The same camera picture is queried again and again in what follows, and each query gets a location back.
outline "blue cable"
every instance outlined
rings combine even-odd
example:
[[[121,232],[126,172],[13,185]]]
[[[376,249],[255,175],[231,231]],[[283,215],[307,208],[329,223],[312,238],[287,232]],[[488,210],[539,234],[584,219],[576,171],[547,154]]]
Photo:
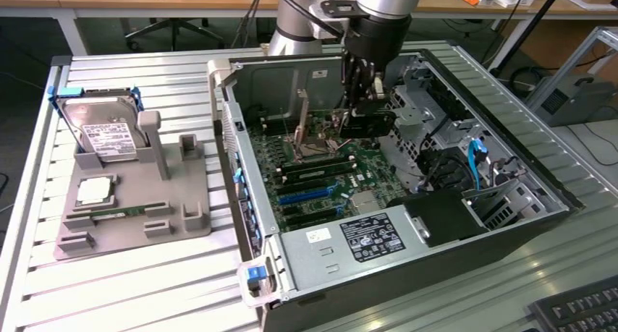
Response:
[[[480,139],[472,139],[472,141],[470,142],[470,145],[467,146],[467,163],[470,165],[470,170],[472,171],[476,190],[480,190],[480,179],[479,179],[479,172],[476,170],[476,164],[474,163],[474,156],[479,152],[487,153],[487,148],[484,147]]]

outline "blue pcie slot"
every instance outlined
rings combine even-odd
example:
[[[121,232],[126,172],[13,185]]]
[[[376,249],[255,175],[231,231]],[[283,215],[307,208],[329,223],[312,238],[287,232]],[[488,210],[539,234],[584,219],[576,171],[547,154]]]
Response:
[[[335,190],[337,183],[333,186],[327,187],[325,189],[301,193],[299,195],[285,196],[279,198],[279,205],[289,205],[293,203],[300,203],[307,200],[315,200],[317,198],[329,197],[332,191]]]

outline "office chair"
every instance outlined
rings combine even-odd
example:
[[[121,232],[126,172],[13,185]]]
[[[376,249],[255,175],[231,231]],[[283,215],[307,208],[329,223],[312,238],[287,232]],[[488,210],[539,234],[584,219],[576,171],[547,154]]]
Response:
[[[187,21],[192,19],[165,19],[163,21],[156,21],[156,19],[151,18],[149,22],[151,24],[141,28],[140,30],[136,30],[132,33],[126,33],[126,30],[124,30],[124,40],[126,41],[126,47],[132,51],[138,51],[138,44],[136,41],[133,41],[133,38],[141,37],[142,35],[155,32],[156,30],[161,30],[163,28],[171,27],[172,28],[172,51],[176,50],[176,36],[180,34],[180,28],[185,28],[195,33],[203,35],[204,37],[208,37],[209,39],[213,39],[217,41],[217,48],[224,48],[225,45],[223,43],[223,38],[220,35],[212,33],[209,30],[204,29],[203,27],[197,27],[196,25],[192,25]],[[201,19],[201,25],[204,27],[208,26],[208,19]]]

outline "floor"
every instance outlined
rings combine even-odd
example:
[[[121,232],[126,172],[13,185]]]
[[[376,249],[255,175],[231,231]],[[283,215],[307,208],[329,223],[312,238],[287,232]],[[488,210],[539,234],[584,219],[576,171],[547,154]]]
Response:
[[[200,20],[191,21],[199,25]],[[130,19],[130,28],[148,25],[148,19]],[[211,19],[209,29],[224,39],[233,40],[239,19]],[[488,20],[471,23],[464,20],[415,20],[409,27],[407,40],[451,40],[479,59],[494,39]],[[128,54],[124,36],[117,19],[80,19],[78,26],[90,54]],[[260,35],[273,30],[273,20],[260,20]],[[247,41],[247,47],[257,45],[255,28]],[[169,30],[148,34],[134,39],[142,52],[169,50]],[[183,30],[177,38],[177,50],[204,50],[216,48],[216,43],[196,33]],[[0,210],[13,203],[22,164],[26,159],[29,139],[33,131],[36,113],[41,102],[42,86],[46,80],[50,57],[69,55],[60,27],[53,19],[1,18],[0,19],[0,172],[6,174],[9,182],[0,191]],[[516,54],[503,75],[520,66],[531,64],[523,54]],[[0,211],[0,233],[9,223],[9,210]]]

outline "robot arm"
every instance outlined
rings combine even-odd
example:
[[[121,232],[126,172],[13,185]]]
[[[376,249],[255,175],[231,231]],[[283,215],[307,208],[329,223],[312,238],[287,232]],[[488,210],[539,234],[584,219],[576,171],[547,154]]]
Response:
[[[356,115],[369,114],[385,103],[381,81],[385,65],[400,52],[409,27],[409,13],[417,0],[293,0],[325,23],[336,23],[341,32],[341,83],[344,105]],[[319,53],[324,30],[311,24],[288,1],[281,1],[277,32],[271,54]]]

